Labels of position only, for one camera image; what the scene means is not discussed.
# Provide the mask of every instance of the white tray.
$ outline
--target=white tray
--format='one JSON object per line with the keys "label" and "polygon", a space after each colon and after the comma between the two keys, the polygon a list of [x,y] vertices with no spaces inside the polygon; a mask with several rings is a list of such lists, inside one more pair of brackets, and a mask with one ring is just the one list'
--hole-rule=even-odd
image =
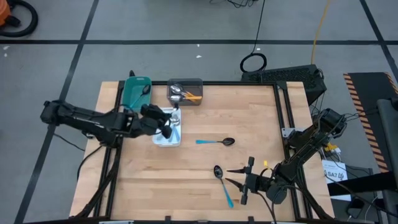
{"label": "white tray", "polygon": [[[164,113],[171,113],[173,112],[173,108],[161,108],[162,111]],[[165,137],[163,137],[162,133],[153,135],[152,137],[152,141],[160,146],[160,147],[177,147],[180,145],[181,143],[181,139],[182,139],[182,135],[181,135],[181,109],[178,109],[176,112],[173,112],[173,115],[177,115],[178,118],[180,118],[180,124],[178,126],[175,127],[175,129],[177,130],[178,134],[180,135],[180,140],[177,141],[177,138],[175,137],[175,133],[172,133],[172,140],[171,142],[169,142],[169,139],[166,139]]]}

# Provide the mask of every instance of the gray floor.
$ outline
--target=gray floor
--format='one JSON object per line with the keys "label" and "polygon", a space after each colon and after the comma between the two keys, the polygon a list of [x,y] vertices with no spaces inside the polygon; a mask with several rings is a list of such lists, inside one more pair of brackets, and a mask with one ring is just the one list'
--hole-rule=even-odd
{"label": "gray floor", "polygon": [[[22,40],[79,40],[93,0],[30,0],[39,13],[37,30]],[[398,40],[394,0],[368,0],[385,40]],[[259,39],[313,40],[326,0],[268,0]],[[208,0],[99,0],[88,40],[241,40],[255,38],[261,2],[235,9],[227,2]],[[16,15],[29,19],[23,9]],[[357,0],[334,0],[324,21],[320,40],[377,40]],[[0,44],[0,222],[13,223],[47,132],[39,115],[45,100],[59,97],[78,42],[75,44]],[[267,68],[310,63],[311,45],[258,45],[267,55]],[[388,46],[398,58],[398,46]],[[67,101],[93,109],[106,80],[122,80],[133,69],[153,80],[198,77],[203,80],[239,80],[239,63],[252,45],[168,44],[85,45]],[[259,62],[248,62],[256,68]],[[343,73],[389,72],[379,45],[319,45],[316,65],[324,71],[328,87],[323,108],[355,113]],[[84,147],[75,130],[59,127],[56,133]],[[358,120],[350,122],[342,138],[334,141],[343,161],[372,167],[369,144]],[[25,222],[66,218],[76,186],[82,152],[59,139],[52,140]]]}

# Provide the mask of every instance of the wooden table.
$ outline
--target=wooden table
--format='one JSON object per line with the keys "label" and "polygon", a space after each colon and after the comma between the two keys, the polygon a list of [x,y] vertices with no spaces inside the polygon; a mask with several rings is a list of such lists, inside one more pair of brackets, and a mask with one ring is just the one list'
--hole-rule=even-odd
{"label": "wooden table", "polygon": [[[102,83],[97,111],[114,107],[117,86],[117,82]],[[249,194],[248,204],[240,205],[238,188],[224,181],[234,201],[234,208],[230,209],[221,183],[213,175],[213,167],[218,164],[223,170],[240,169],[247,165],[249,156],[254,156],[253,172],[258,174],[264,168],[264,160],[274,167],[284,159],[273,88],[204,86],[203,89],[200,106],[182,107],[179,147],[157,147],[152,136],[124,139],[111,219],[164,220],[170,215],[172,220],[245,221],[248,216],[253,216],[255,221],[272,220],[260,196]],[[288,83],[288,91],[296,127],[310,126],[312,121],[302,83]],[[166,86],[153,86],[151,103],[170,107],[165,94]],[[281,91],[280,97],[285,125],[289,127]],[[196,139],[225,137],[235,138],[236,143],[230,147],[195,144]],[[96,140],[89,140],[85,156],[97,147]],[[96,153],[82,167],[70,215],[76,215],[98,188],[104,152],[102,149]],[[304,172],[309,191],[334,217],[318,154],[304,165]],[[242,174],[224,171],[224,177],[244,182]],[[103,196],[102,215],[107,197],[108,191]],[[300,210],[304,217],[303,206]],[[281,205],[275,206],[275,214],[277,220],[294,221],[290,194]]]}

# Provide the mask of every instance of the teal container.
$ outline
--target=teal container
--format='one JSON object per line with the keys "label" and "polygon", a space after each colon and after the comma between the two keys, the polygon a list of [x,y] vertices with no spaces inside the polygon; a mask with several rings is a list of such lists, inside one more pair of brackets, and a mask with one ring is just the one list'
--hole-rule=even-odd
{"label": "teal container", "polygon": [[[150,85],[150,92],[142,95],[142,89]],[[139,113],[141,106],[150,103],[152,81],[148,77],[130,77],[124,83],[122,104],[129,105],[130,109]]]}

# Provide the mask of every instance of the black vacuum hose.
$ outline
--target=black vacuum hose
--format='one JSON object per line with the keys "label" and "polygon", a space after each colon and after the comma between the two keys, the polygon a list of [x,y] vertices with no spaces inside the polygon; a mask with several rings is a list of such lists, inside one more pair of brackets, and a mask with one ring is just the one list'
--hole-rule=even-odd
{"label": "black vacuum hose", "polygon": [[23,37],[25,35],[31,34],[36,29],[37,23],[39,21],[39,16],[37,15],[35,8],[33,8],[32,5],[30,5],[28,2],[25,2],[23,0],[12,0],[12,1],[10,1],[10,3],[15,4],[15,5],[24,6],[25,8],[27,8],[30,11],[30,13],[32,14],[32,20],[31,20],[29,26],[26,27],[26,29],[17,31],[17,32],[6,32],[6,31],[0,30],[0,36]]}

